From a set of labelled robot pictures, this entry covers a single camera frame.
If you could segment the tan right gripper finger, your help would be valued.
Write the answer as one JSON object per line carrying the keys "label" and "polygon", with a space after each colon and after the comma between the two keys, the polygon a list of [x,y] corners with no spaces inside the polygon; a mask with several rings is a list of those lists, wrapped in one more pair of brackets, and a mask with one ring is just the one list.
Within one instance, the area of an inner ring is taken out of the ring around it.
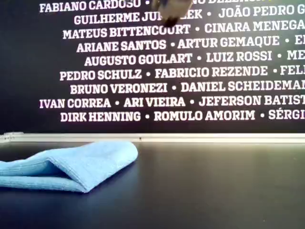
{"label": "tan right gripper finger", "polygon": [[175,26],[191,7],[190,0],[154,0],[153,10],[160,13],[163,26]]}

